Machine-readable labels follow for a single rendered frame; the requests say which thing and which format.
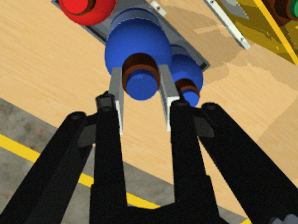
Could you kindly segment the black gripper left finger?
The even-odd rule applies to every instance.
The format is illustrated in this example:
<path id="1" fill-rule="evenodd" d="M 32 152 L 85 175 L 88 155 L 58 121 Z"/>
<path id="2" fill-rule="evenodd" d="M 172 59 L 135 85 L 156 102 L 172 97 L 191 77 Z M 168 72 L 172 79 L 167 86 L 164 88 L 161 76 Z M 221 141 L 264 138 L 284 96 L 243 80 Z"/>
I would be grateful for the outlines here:
<path id="1" fill-rule="evenodd" d="M 89 224 L 128 224 L 121 67 L 112 68 L 109 90 L 95 101 L 97 113 L 75 111 L 64 119 L 0 214 L 0 224 L 61 224 L 93 144 Z"/>

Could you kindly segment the grey flat tray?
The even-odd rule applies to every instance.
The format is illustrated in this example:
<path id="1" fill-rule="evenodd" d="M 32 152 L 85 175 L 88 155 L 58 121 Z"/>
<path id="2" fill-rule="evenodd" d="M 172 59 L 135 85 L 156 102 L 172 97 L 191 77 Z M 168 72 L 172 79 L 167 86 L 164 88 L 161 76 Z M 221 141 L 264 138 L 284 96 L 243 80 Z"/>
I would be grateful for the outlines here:
<path id="1" fill-rule="evenodd" d="M 196 61 L 196 63 L 199 65 L 199 67 L 202 70 L 202 73 L 210 66 L 208 61 L 146 0 L 118 0 L 115 9 L 105 21 L 93 26 L 80 26 L 83 29 L 85 29 L 88 33 L 90 33 L 93 37 L 95 37 L 104 46 L 106 46 L 110 25 L 113 19 L 123 10 L 133 7 L 143 8 L 155 14 L 156 17 L 159 19 L 170 44 L 180 45 L 183 48 L 185 48 Z"/>

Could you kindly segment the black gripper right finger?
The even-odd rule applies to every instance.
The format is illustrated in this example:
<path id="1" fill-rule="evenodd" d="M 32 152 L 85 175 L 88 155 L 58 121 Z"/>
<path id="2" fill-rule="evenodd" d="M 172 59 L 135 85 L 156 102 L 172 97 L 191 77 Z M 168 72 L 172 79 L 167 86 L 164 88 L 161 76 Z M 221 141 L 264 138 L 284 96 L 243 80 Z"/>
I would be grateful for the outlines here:
<path id="1" fill-rule="evenodd" d="M 269 156 L 219 104 L 183 100 L 167 64 L 159 74 L 181 224 L 221 224 L 199 140 L 252 224 L 298 224 L 298 188 Z"/>

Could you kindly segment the blue bottle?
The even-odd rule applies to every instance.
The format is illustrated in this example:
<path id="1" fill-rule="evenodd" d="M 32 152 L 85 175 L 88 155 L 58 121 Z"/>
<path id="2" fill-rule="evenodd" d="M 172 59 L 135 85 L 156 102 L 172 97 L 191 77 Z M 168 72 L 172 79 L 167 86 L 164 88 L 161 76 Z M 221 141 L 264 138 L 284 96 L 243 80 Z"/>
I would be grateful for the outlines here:
<path id="1" fill-rule="evenodd" d="M 143 8 L 129 8 L 112 21 L 104 50 L 111 76 L 122 68 L 122 87 L 132 99 L 146 101 L 160 87 L 159 65 L 172 64 L 172 48 L 157 17 Z M 158 85 L 158 88 L 157 88 Z"/>
<path id="2" fill-rule="evenodd" d="M 175 86 L 180 87 L 185 99 L 196 107 L 204 82 L 202 70 L 185 48 L 176 44 L 171 44 L 171 47 L 173 61 L 170 72 Z"/>

